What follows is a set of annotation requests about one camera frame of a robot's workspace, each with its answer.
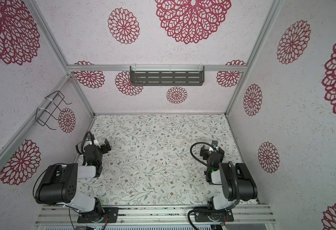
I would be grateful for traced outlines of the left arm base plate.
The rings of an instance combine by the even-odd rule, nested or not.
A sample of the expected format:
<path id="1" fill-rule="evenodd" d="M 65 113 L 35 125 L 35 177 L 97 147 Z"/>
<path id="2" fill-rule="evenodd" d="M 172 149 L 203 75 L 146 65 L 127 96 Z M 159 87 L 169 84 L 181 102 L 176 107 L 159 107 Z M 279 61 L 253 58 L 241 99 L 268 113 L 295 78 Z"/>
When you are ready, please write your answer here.
<path id="1" fill-rule="evenodd" d="M 97 208 L 91 212 L 79 213 L 77 223 L 116 223 L 119 208 Z"/>

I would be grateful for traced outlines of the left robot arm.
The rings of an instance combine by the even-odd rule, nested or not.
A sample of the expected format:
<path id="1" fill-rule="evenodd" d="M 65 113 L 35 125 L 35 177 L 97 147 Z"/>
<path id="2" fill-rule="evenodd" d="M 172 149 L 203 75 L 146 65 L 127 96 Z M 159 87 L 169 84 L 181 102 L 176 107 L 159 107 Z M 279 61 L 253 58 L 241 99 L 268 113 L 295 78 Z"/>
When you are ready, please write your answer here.
<path id="1" fill-rule="evenodd" d="M 85 158 L 82 165 L 77 163 L 54 164 L 49 166 L 34 192 L 39 204 L 62 205 L 77 211 L 79 223 L 98 223 L 107 219 L 101 201 L 85 195 L 77 189 L 79 179 L 97 178 L 102 174 L 102 158 L 111 150 L 107 139 L 100 144 L 95 140 L 84 146 L 81 154 Z"/>

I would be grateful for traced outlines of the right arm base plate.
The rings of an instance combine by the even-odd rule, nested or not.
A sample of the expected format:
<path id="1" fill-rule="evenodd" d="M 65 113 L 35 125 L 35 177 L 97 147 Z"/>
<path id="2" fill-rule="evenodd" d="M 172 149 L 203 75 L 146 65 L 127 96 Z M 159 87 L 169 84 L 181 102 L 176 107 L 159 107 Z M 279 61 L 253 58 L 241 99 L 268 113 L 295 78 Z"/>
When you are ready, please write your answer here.
<path id="1" fill-rule="evenodd" d="M 195 207 L 194 218 L 196 222 L 232 222 L 234 221 L 234 216 L 232 211 L 222 211 L 214 210 L 209 212 L 207 207 Z"/>

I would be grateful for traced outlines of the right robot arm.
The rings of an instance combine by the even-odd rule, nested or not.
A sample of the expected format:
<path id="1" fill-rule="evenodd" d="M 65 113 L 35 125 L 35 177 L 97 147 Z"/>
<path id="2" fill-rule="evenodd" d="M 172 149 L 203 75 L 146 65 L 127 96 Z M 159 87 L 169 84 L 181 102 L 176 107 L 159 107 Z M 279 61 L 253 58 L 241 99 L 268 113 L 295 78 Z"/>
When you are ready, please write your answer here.
<path id="1" fill-rule="evenodd" d="M 225 152 L 212 144 L 208 149 L 203 145 L 200 157 L 205 161 L 204 172 L 207 183 L 221 186 L 222 192 L 207 203 L 209 210 L 232 209 L 240 201 L 249 201 L 258 196 L 257 186 L 244 163 L 224 162 Z"/>

